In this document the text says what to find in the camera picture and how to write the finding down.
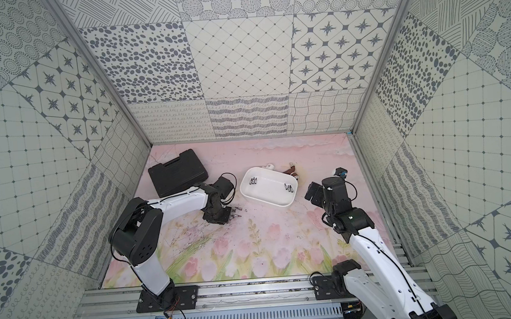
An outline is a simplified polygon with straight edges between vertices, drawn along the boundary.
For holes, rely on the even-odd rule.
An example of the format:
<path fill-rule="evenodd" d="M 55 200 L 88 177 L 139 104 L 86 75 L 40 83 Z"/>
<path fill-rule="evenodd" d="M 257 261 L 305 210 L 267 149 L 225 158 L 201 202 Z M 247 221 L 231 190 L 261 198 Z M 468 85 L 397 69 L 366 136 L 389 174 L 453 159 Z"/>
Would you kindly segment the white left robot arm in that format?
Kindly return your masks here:
<path fill-rule="evenodd" d="M 225 225 L 232 213 L 237 178 L 222 174 L 214 183 L 197 183 L 160 199 L 130 200 L 109 235 L 114 260 L 128 264 L 143 290 L 161 297 L 174 286 L 157 255 L 162 225 L 193 211 L 209 224 Z"/>

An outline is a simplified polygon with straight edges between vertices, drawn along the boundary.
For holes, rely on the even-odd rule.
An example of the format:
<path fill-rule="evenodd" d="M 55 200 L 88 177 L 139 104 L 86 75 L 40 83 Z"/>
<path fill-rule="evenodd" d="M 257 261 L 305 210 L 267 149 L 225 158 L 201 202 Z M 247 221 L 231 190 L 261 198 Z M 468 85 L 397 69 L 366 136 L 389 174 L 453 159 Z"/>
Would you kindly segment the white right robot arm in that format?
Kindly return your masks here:
<path fill-rule="evenodd" d="M 458 319 L 446 304 L 439 305 L 398 263 L 362 209 L 348 196 L 348 171 L 337 168 L 334 175 L 312 182 L 305 199 L 322 208 L 322 221 L 340 234 L 366 262 L 378 280 L 372 283 L 362 266 L 352 260 L 333 267 L 332 280 L 341 295 L 357 298 L 377 319 Z"/>

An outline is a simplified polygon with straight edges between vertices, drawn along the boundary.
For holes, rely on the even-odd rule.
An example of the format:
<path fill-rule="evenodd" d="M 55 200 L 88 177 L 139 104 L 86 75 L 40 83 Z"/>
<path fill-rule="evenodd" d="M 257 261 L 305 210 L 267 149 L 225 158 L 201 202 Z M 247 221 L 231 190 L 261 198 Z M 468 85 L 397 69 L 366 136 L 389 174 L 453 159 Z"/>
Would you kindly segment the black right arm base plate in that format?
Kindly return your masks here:
<path fill-rule="evenodd" d="M 344 285 L 344 278 L 349 276 L 357 276 L 356 273 L 346 273 L 346 275 L 337 275 L 333 278 L 331 275 L 313 275 L 308 278 L 313 286 L 316 300 L 329 299 L 355 299 L 356 296 L 351 294 Z"/>

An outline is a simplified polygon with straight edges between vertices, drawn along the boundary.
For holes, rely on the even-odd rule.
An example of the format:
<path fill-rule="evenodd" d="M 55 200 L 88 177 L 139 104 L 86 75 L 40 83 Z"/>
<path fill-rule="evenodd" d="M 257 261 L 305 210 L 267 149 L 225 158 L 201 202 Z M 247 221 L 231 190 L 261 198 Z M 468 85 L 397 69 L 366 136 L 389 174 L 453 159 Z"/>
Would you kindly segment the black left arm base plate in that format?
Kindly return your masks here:
<path fill-rule="evenodd" d="M 193 310 L 196 308 L 199 286 L 170 286 L 160 295 L 155 295 L 151 291 L 143 288 L 136 312 L 139 314 L 151 312 L 164 312 L 171 309 Z"/>

